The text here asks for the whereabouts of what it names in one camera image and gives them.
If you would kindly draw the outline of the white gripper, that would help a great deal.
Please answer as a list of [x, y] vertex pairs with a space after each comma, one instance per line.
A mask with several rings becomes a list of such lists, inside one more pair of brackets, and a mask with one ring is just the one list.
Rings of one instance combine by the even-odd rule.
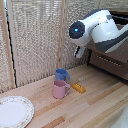
[[84, 51], [85, 51], [85, 47], [77, 46], [74, 52], [74, 56], [76, 58], [81, 58], [82, 55], [84, 54]]

